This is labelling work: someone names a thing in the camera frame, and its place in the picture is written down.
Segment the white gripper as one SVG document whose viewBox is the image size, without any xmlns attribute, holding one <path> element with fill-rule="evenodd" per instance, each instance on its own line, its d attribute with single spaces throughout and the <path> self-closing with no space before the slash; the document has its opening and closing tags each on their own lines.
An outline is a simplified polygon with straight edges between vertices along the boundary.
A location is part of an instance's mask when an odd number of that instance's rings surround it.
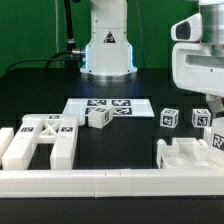
<svg viewBox="0 0 224 224">
<path fill-rule="evenodd" d="M 209 47 L 199 43 L 177 43 L 172 74 L 178 88 L 207 94 L 214 117 L 224 114 L 224 57 L 212 56 Z"/>
</svg>

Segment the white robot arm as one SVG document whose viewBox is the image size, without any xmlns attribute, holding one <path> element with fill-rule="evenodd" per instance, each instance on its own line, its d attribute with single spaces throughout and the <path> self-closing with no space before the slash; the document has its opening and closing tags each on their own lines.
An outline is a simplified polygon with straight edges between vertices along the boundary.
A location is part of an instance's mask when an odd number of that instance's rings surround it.
<svg viewBox="0 0 224 224">
<path fill-rule="evenodd" d="M 81 71 L 103 80 L 136 72 L 127 41 L 127 1 L 90 2 L 91 40 Z M 177 87 L 204 93 L 217 115 L 224 113 L 224 0 L 198 0 L 198 6 L 198 13 L 171 28 L 172 75 Z"/>
</svg>

